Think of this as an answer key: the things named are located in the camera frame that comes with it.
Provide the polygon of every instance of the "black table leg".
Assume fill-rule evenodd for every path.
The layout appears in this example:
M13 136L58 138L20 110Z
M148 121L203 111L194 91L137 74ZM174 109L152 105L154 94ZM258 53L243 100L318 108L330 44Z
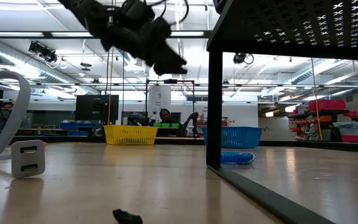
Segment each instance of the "black table leg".
M221 165L222 56L221 50L209 51L206 163L213 168L219 168Z

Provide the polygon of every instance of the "perforated metal shelf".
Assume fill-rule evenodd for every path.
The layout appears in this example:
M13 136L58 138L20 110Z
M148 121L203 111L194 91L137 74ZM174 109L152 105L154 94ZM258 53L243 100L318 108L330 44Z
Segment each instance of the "perforated metal shelf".
M358 60L358 0L227 0L213 49Z

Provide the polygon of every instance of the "computer screen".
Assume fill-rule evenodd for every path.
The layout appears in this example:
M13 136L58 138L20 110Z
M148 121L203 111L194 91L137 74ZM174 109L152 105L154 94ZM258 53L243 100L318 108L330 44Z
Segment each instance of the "computer screen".
M77 96L75 106L76 120L100 120L106 121L109 113L109 95L83 95ZM118 95L111 95L110 121L118 120Z

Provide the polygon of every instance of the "yellow basket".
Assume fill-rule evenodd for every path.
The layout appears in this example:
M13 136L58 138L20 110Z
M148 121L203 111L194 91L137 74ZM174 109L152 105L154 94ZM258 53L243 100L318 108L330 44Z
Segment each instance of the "yellow basket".
M153 145L158 128L106 125L106 142L114 145Z

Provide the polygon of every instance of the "blue object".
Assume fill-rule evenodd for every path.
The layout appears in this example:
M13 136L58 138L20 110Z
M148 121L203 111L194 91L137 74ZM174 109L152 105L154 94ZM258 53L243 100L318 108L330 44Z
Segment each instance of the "blue object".
M243 152L222 152L221 163L223 164L247 164L254 161L255 156Z
M92 123L60 123L60 129L63 130L77 130L78 127L95 127Z
M67 131L66 136L88 137L88 132L86 132L86 131Z
M207 128L203 128L204 141L207 145ZM222 127L221 147L231 149L252 149L259 146L262 128Z

